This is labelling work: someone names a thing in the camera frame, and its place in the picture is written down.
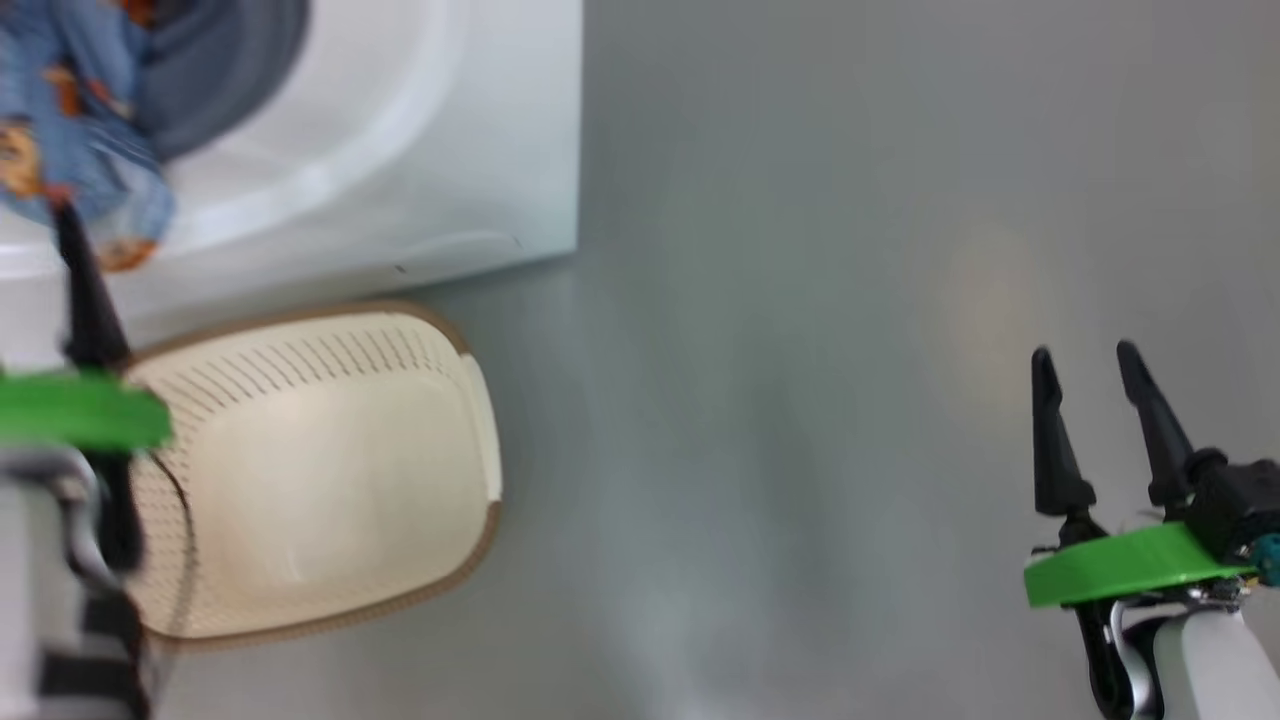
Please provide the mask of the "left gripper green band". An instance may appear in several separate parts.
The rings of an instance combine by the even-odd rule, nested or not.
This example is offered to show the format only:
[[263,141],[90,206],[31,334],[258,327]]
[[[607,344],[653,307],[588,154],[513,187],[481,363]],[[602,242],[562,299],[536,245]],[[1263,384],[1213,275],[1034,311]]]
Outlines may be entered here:
[[[58,251],[67,268],[68,332],[63,350],[78,369],[119,372],[131,359],[115,306],[76,209],[52,209]],[[4,446],[68,446],[133,452],[160,448],[174,436],[168,406],[146,389],[101,373],[1,378]]]

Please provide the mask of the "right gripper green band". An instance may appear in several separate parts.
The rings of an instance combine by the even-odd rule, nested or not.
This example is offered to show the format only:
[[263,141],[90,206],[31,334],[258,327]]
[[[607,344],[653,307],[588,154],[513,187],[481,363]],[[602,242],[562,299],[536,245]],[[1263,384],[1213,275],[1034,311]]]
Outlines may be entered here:
[[[1166,594],[1238,582],[1277,585],[1277,462],[1229,462],[1216,450],[1193,455],[1175,411],[1137,345],[1116,346],[1125,396],[1135,409],[1151,470],[1148,497],[1179,509],[1171,521],[1087,539],[1030,562],[1024,589],[1033,609]],[[1062,387],[1050,348],[1030,360],[1034,507],[1047,518],[1087,514],[1097,502],[1082,475],[1061,413]]]

